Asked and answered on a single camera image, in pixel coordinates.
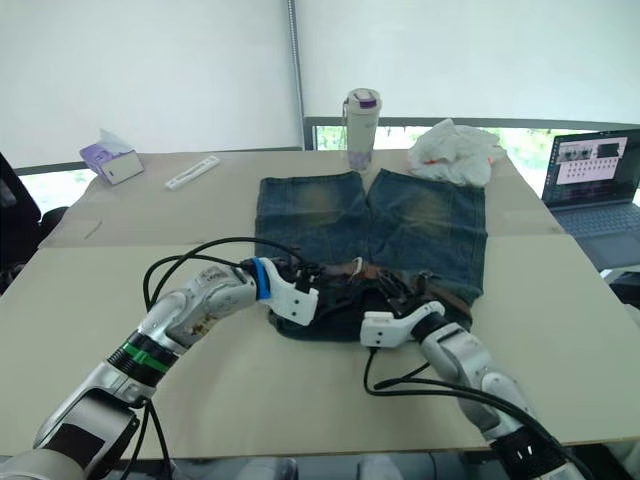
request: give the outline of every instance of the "jeans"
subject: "jeans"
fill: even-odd
[[[298,248],[309,260],[340,264],[363,257],[434,283],[471,304],[482,295],[484,190],[381,170],[365,197],[360,175],[265,178],[256,235]],[[282,256],[256,246],[256,255]]]

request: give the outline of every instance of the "table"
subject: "table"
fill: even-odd
[[[383,166],[406,173],[406,152],[375,151],[365,186]],[[207,155],[141,154],[143,174],[116,186],[94,179],[42,246],[186,245],[252,234],[260,179],[347,171],[340,152],[223,152],[212,171],[180,190],[164,188]],[[489,235],[563,233],[510,161],[495,162],[486,205]]]
[[[11,385],[0,410],[2,432],[11,434],[0,434],[0,454],[27,448],[43,419],[120,345],[144,315],[146,267],[185,248],[36,254],[0,301],[0,377]],[[241,259],[251,251],[235,245],[222,253]],[[640,435],[640,386],[633,381],[640,330],[573,239],[491,237],[486,260],[473,330],[520,381],[542,422],[568,443]],[[196,261],[178,270],[172,285],[200,267]],[[175,457],[485,446],[455,401],[369,397],[361,385],[366,349],[283,338],[265,315],[256,306],[221,321],[160,384],[157,408]],[[382,352],[373,380],[422,361],[415,344]],[[149,435],[142,457],[159,456]]]
[[[404,155],[376,152],[365,184],[380,166],[402,171]],[[203,156],[142,156],[143,175],[113,188],[95,181],[45,241],[56,248],[42,248],[0,298],[0,375],[12,386],[3,391],[0,455],[28,448],[46,416],[139,323],[149,264],[184,252],[187,244],[251,234],[257,186],[266,175],[346,169],[336,153],[228,153],[184,189],[163,189],[164,181]],[[636,325],[510,162],[496,163],[486,196],[485,295],[473,307],[474,333],[519,379],[561,441],[640,436],[640,387],[631,381],[640,361]],[[253,248],[215,252],[240,260]],[[202,267],[198,263],[178,270],[170,285],[181,286]],[[356,344],[280,337],[262,306],[225,319],[173,367],[156,396],[171,453],[193,458],[485,446],[450,399],[367,396],[361,386],[366,357]],[[415,344],[383,352],[373,379],[422,361]],[[159,456],[150,435],[142,457]]]

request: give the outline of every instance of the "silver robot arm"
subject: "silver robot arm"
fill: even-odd
[[[101,478],[138,428],[143,407],[171,366],[220,319],[267,304],[278,315],[308,325],[318,292],[280,277],[269,259],[243,270],[212,266],[184,288],[167,293],[138,328],[44,422],[33,450],[0,464],[0,479]]]
[[[478,338],[445,319],[444,307],[437,301],[399,319],[388,312],[367,312],[360,331],[360,343],[368,347],[394,348],[411,338],[420,344],[442,380],[494,395],[534,416],[517,382],[496,367]],[[467,419],[497,453],[510,478],[584,478],[557,448],[510,415],[473,400],[458,402]]]

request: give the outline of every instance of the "black chair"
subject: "black chair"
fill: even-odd
[[[0,294],[66,210],[56,208],[40,218],[38,205],[0,153]]]

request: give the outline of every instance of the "white cloth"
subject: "white cloth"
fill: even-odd
[[[426,132],[409,149],[409,170],[417,177],[484,187],[491,162],[506,157],[499,138],[484,130],[454,125],[450,118]]]

